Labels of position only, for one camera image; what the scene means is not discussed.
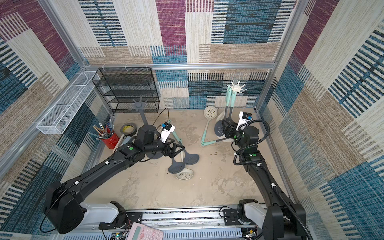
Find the white skimmer front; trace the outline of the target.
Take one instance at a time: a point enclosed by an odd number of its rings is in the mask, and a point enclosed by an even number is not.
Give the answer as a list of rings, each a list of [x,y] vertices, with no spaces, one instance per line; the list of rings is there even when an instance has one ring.
[[[176,178],[181,181],[186,181],[191,179],[194,176],[194,172],[191,169],[184,167],[182,169],[181,162],[177,163],[178,165],[178,173],[176,173]]]

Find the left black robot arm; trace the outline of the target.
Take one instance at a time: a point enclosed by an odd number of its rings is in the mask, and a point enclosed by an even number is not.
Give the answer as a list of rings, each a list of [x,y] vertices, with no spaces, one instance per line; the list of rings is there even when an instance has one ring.
[[[143,125],[135,137],[118,147],[111,156],[85,173],[67,180],[56,181],[47,188],[44,214],[60,234],[74,230],[83,221],[87,212],[81,203],[110,178],[132,167],[148,153],[161,153],[173,158],[184,150],[169,135],[175,126],[165,122],[161,132],[152,125]]]

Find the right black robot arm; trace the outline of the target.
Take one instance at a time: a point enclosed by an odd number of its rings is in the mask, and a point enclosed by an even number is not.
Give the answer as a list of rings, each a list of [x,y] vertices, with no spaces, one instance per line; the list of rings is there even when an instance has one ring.
[[[235,151],[233,163],[243,166],[252,177],[264,199],[266,209],[261,209],[256,202],[240,202],[239,216],[254,222],[262,229],[266,240],[311,240],[313,236],[307,228],[306,211],[300,204],[294,203],[279,187],[270,173],[267,163],[258,150],[258,145],[270,133],[269,124],[260,120],[265,126],[265,134],[259,137],[259,129],[252,124],[236,124],[224,120],[224,134],[233,139],[238,150]]]

